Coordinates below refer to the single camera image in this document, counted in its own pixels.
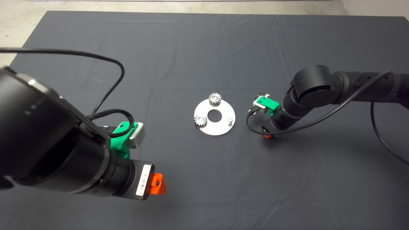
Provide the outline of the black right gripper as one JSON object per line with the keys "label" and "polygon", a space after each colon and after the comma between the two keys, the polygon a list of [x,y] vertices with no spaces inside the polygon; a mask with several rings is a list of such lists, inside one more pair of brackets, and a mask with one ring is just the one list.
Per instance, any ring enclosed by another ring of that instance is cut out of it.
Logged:
{"label": "black right gripper", "polygon": [[[283,131],[283,120],[281,118],[270,117],[262,123],[261,128],[264,133],[281,132]],[[264,134],[263,137],[269,139],[272,136],[270,134]]]}

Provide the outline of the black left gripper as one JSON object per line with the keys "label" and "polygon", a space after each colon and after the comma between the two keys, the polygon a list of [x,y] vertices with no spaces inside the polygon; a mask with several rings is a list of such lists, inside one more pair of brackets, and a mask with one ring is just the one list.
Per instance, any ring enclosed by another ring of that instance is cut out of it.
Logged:
{"label": "black left gripper", "polygon": [[154,173],[152,162],[131,160],[131,176],[127,183],[127,198],[146,200],[149,195],[164,195],[167,190],[165,178]]}

